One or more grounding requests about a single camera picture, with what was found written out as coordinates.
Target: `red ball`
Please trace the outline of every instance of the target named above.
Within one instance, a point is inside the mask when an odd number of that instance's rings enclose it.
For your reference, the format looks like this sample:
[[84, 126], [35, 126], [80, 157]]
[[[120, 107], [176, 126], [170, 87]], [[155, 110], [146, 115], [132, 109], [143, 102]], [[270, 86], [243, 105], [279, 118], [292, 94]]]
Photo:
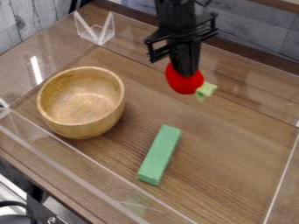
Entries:
[[204, 77], [199, 70], [194, 76], [183, 77], [182, 74], [174, 70], [172, 63], [170, 63], [166, 68], [166, 79], [174, 91], [182, 95], [192, 95], [204, 82]]

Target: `robotic arm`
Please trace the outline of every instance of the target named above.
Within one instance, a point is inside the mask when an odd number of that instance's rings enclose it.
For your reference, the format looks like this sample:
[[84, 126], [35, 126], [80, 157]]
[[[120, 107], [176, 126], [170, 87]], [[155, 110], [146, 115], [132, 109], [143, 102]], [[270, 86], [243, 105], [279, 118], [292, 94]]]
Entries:
[[[182, 94], [192, 94], [203, 84], [199, 71], [202, 41], [218, 34], [218, 15], [196, 15], [195, 4], [207, 6], [210, 3], [211, 0], [155, 0], [159, 29], [144, 43], [152, 63], [170, 56], [166, 76], [174, 90]], [[155, 43], [163, 40], [166, 46], [155, 49]]]

